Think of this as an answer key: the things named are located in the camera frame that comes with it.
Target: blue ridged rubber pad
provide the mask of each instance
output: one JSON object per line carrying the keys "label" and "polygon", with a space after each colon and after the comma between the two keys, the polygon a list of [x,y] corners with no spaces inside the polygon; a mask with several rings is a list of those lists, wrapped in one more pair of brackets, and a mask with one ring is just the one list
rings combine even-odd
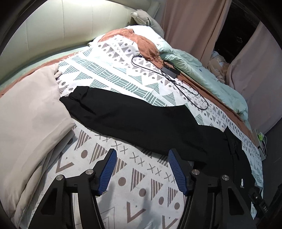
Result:
{"label": "blue ridged rubber pad", "polygon": [[178,161],[176,160],[172,150],[168,152],[168,162],[171,167],[174,178],[176,180],[176,184],[178,186],[179,191],[181,191],[183,195],[186,195],[188,191],[186,187],[186,177],[182,172],[182,169]]}
{"label": "blue ridged rubber pad", "polygon": [[107,190],[108,184],[110,182],[110,178],[114,171],[114,167],[116,166],[116,160],[117,160],[116,151],[113,150],[100,175],[100,182],[98,188],[99,195],[102,195],[102,193]]}

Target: patterned blanket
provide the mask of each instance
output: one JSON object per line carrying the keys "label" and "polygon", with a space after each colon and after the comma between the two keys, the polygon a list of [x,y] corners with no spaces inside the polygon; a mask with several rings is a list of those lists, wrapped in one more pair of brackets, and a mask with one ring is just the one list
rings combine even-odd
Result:
{"label": "patterned blanket", "polygon": [[[135,42],[116,35],[60,62],[63,74],[57,80],[61,96],[67,96],[77,86],[103,88],[143,99],[155,106],[185,104],[198,124],[224,131],[228,126],[242,141],[256,185],[263,187],[262,164],[257,148],[226,116],[208,100],[205,101],[189,86],[176,79],[187,90],[180,92],[152,63],[138,57]],[[136,67],[132,61],[142,66]],[[97,198],[105,228],[176,228],[183,213],[186,198],[178,190],[166,156],[133,146],[120,139],[89,130],[78,121],[75,136],[46,172],[22,219],[21,227],[29,224],[36,207],[58,174],[77,176],[102,160],[110,148],[117,151],[118,161],[108,189]],[[73,195],[76,228],[81,228],[77,195]]]}

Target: pink curtain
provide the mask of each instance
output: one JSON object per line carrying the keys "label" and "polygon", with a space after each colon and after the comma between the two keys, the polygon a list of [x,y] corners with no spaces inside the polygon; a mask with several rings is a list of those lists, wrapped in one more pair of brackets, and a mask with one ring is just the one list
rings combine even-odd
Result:
{"label": "pink curtain", "polygon": [[226,81],[247,101],[252,128],[266,133],[280,120],[282,50],[261,22],[230,64]]}
{"label": "pink curtain", "polygon": [[207,67],[232,0],[167,0],[161,26],[175,49]]}

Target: black cable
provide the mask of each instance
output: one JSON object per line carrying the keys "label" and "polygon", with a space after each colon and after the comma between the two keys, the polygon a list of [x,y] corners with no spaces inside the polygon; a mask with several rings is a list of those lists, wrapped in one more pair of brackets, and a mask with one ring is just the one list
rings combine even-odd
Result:
{"label": "black cable", "polygon": [[172,80],[166,73],[164,73],[161,69],[159,69],[154,63],[152,63],[152,62],[150,62],[149,60],[146,60],[146,59],[144,58],[146,61],[149,61],[149,62],[150,62],[151,64],[153,64],[157,69],[159,69],[159,70],[161,71],[161,73],[159,73],[159,72],[157,72],[157,71],[154,71],[154,70],[152,70],[152,69],[145,68],[145,67],[143,67],[143,66],[137,65],[136,63],[133,62],[133,59],[134,59],[134,58],[144,58],[144,57],[143,57],[143,56],[134,56],[134,57],[132,57],[132,59],[131,59],[131,64],[132,64],[133,66],[139,67],[139,68],[144,68],[144,69],[149,70],[149,71],[151,71],[151,72],[154,72],[154,73],[157,73],[157,74],[161,74],[161,75],[162,75],[163,77],[165,77],[169,82],[173,83],[174,86],[175,86],[175,87],[187,98],[187,100],[188,100],[191,104],[193,104],[196,108],[198,108],[198,109],[200,109],[200,110],[202,110],[202,111],[208,109],[209,103],[207,102],[207,100],[205,99],[205,97],[203,97],[203,96],[199,93],[199,91],[197,90],[197,88],[195,88],[193,85],[191,85],[190,83],[188,83],[189,86],[190,86],[192,89],[194,89],[198,94],[192,93],[191,91],[189,91],[187,88],[185,88],[185,87],[182,86],[182,85],[179,85],[179,86],[182,87],[182,88],[184,88],[184,89],[186,89],[189,93],[191,93],[191,94],[193,94],[193,95],[196,95],[196,96],[200,95],[200,96],[205,100],[205,102],[207,103],[207,107],[206,107],[206,108],[201,108],[201,107],[198,107],[197,105],[195,105],[195,104],[183,93],[183,91],[181,91],[181,90],[178,88],[178,85],[177,85],[176,81],[175,81],[175,80]]}

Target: brown circle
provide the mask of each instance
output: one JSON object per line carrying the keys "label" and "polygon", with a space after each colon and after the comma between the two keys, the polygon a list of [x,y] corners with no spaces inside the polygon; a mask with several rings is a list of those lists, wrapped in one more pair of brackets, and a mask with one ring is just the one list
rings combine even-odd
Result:
{"label": "brown circle", "polygon": [[139,191],[139,196],[144,197],[146,195],[146,189],[145,188],[141,188]]}
{"label": "brown circle", "polygon": [[159,198],[159,204],[162,205],[163,202],[164,202],[164,198],[161,196],[161,197]]}
{"label": "brown circle", "polygon": [[180,208],[180,204],[177,202],[177,203],[175,203],[175,205],[174,205],[174,209],[175,210],[177,210],[177,209],[179,209]]}
{"label": "brown circle", "polygon": [[119,178],[118,180],[118,185],[119,186],[123,186],[126,183],[126,179],[124,177]]}
{"label": "brown circle", "polygon": [[73,139],[71,138],[67,144],[70,145],[72,144],[72,142],[73,142]]}
{"label": "brown circle", "polygon": [[84,151],[82,151],[82,153],[81,153],[81,157],[82,157],[82,158],[86,158],[87,155],[88,155],[88,152],[87,152],[86,149],[85,149]]}

